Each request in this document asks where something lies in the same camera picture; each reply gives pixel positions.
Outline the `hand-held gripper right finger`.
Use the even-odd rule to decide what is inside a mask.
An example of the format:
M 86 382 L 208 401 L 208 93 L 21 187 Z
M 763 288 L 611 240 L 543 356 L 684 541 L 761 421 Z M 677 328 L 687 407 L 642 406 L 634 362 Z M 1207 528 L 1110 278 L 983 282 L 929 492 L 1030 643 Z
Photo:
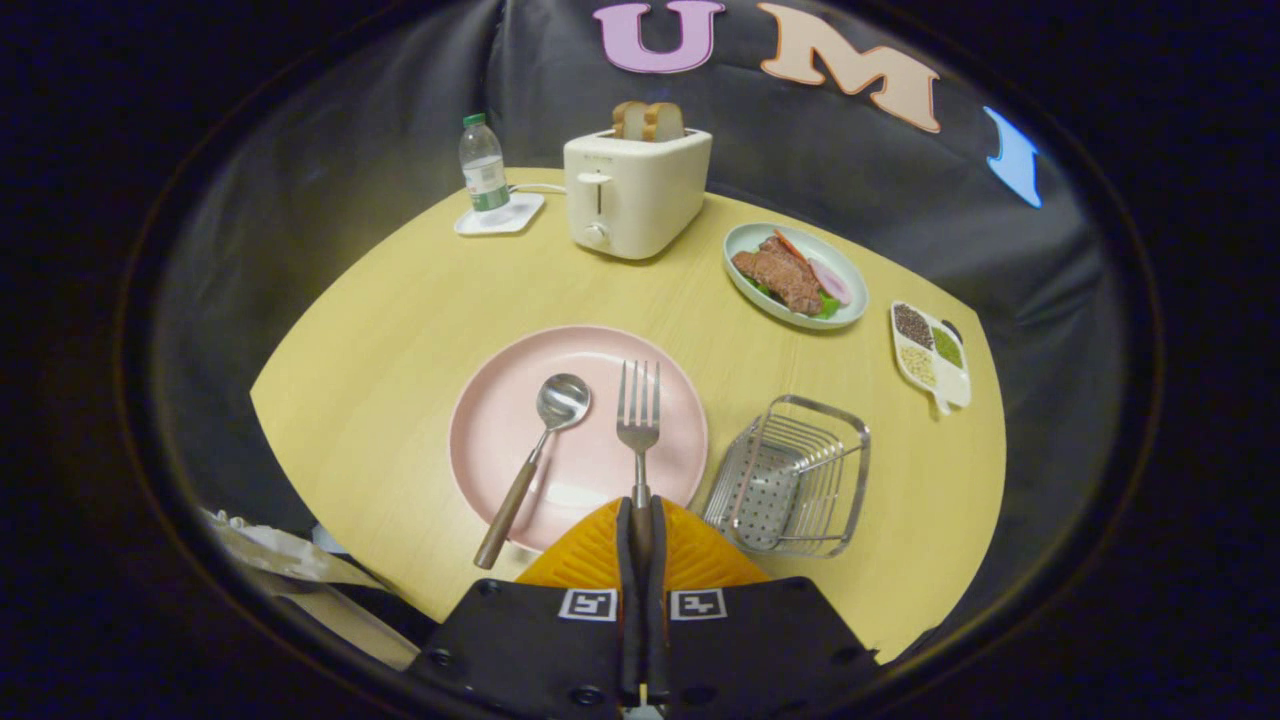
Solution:
M 827 714 L 881 675 L 806 577 L 772 579 L 664 498 L 641 511 L 640 680 L 669 714 Z

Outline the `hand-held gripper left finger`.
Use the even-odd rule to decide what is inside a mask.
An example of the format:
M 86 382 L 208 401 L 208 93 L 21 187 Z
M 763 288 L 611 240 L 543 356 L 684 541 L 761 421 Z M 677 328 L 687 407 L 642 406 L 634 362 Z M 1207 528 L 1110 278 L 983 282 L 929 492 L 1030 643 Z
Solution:
M 618 714 L 634 684 L 628 610 L 636 573 L 628 500 L 563 536 L 545 560 L 613 571 L 603 582 L 483 578 L 411 662 L 408 676 L 497 714 Z

